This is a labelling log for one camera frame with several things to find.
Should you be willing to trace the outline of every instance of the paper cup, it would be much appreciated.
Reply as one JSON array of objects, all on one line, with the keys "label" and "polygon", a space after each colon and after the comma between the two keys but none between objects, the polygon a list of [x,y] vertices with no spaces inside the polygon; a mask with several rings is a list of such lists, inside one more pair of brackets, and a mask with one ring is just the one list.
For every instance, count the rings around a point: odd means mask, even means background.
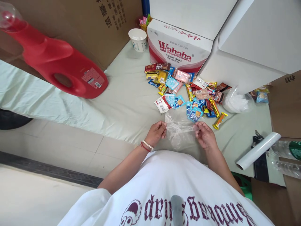
[{"label": "paper cup", "polygon": [[137,52],[144,52],[146,50],[146,36],[146,32],[139,28],[134,28],[129,31],[129,37]]}]

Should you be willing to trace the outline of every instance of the hand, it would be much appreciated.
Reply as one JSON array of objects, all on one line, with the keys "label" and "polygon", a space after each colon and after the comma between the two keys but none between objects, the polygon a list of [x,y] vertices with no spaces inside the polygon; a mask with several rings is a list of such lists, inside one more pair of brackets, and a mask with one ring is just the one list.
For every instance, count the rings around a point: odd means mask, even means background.
[{"label": "hand", "polygon": [[161,138],[166,137],[166,126],[167,123],[163,121],[153,124],[145,138],[145,142],[154,148]]},{"label": "hand", "polygon": [[214,132],[205,122],[197,122],[194,127],[195,137],[205,151],[218,149]]}]

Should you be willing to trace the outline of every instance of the person's right hand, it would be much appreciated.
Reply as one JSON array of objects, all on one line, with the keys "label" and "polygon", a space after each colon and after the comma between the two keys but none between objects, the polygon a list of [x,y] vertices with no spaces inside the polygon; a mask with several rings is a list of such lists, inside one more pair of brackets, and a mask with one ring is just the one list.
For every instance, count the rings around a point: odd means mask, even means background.
[{"label": "person's right hand", "polygon": [[205,122],[197,122],[194,126],[196,127],[195,137],[205,151],[218,149],[214,132]]}]

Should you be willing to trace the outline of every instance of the green stool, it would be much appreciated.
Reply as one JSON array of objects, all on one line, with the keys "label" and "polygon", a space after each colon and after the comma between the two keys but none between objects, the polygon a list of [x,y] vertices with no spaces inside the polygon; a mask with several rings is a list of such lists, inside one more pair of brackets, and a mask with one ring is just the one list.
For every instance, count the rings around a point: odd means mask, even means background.
[{"label": "green stool", "polygon": [[245,194],[246,198],[252,199],[252,185],[251,182],[248,181],[246,178],[244,178],[241,174],[231,172],[233,176],[238,177],[241,181],[242,186],[240,187],[242,189],[242,192]]}]

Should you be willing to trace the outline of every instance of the plastic wrap roll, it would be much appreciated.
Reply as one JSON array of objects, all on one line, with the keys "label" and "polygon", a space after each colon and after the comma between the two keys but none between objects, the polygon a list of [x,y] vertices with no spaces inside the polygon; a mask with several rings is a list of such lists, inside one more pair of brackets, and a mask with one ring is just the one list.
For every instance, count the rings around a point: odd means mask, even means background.
[{"label": "plastic wrap roll", "polygon": [[237,167],[241,170],[247,169],[280,138],[281,135],[279,133],[270,133],[259,144],[257,144],[253,149],[251,149],[247,154],[245,154],[240,160],[236,162]]}]

